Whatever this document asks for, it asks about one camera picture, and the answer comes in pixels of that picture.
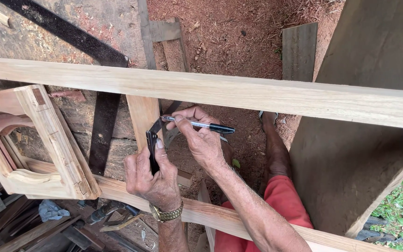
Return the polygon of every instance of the red shorts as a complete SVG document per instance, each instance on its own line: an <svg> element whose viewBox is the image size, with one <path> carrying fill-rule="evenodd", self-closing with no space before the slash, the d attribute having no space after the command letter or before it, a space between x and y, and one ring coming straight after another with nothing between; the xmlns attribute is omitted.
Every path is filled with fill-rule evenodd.
<svg viewBox="0 0 403 252"><path fill-rule="evenodd" d="M272 177L267 184L264 200L290 224L312 228L307 214L293 182L287 177ZM222 207L234 209L227 201ZM221 231L215 231L215 252L258 252L253 241L249 241Z"/></svg>

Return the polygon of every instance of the ballpoint pen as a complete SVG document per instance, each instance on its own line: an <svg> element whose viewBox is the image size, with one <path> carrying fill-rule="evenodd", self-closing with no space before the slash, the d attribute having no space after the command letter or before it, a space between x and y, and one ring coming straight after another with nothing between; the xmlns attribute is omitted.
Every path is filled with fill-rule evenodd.
<svg viewBox="0 0 403 252"><path fill-rule="evenodd" d="M175 118L171 117L171 116L162 116L161 118L163 118L166 121L171 121L171 122L175 122ZM191 122L191 124L193 126L197 126L200 128L208 128L211 131L215 131L219 134L231 134L234 133L234 131L236 129L228 127L228 126L224 126L224 125L220 125L220 124L216 124L216 123L202 123L202 122L195 122L195 121L191 121L189 120L189 122Z"/></svg>

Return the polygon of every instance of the wristwatch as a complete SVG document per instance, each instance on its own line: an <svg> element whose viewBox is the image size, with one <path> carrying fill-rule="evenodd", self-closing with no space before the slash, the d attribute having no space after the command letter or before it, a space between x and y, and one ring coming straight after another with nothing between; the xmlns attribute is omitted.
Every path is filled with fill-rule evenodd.
<svg viewBox="0 0 403 252"><path fill-rule="evenodd" d="M152 203L150 203L149 207L155 220L159 222L165 222L176 219L178 216L181 215L181 212L183 211L183 201L181 201L180 208L172 212L162 212L159 207L153 205Z"/></svg>

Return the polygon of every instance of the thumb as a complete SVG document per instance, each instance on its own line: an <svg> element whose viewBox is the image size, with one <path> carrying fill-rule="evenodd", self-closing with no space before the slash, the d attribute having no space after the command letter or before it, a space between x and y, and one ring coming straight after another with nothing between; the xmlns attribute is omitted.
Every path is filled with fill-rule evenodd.
<svg viewBox="0 0 403 252"><path fill-rule="evenodd" d="M181 115L175 116L175 125L180 130L180 132L186 137L188 142L193 141L193 139L198 136L198 133L192 127L191 122L189 122L187 118L184 118Z"/></svg>
<svg viewBox="0 0 403 252"><path fill-rule="evenodd" d="M167 158L167 153L164 149L164 143L160 138L156 140L155 160L160 166L160 168L166 167L170 163L169 159Z"/></svg>

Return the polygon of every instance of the man's right hand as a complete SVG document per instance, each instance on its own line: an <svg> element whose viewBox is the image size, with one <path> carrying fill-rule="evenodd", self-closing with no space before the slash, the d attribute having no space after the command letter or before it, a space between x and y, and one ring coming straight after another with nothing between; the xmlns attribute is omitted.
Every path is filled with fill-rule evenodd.
<svg viewBox="0 0 403 252"><path fill-rule="evenodd" d="M201 128L196 131L188 120L218 124L219 120L217 118L210 116L198 105L173 112L172 117L175 117L175 122L170 122L166 128L170 130L175 126L178 127L188 140L189 149L195 160L208 173L210 173L211 169L227 165L220 146L219 134L207 128Z"/></svg>

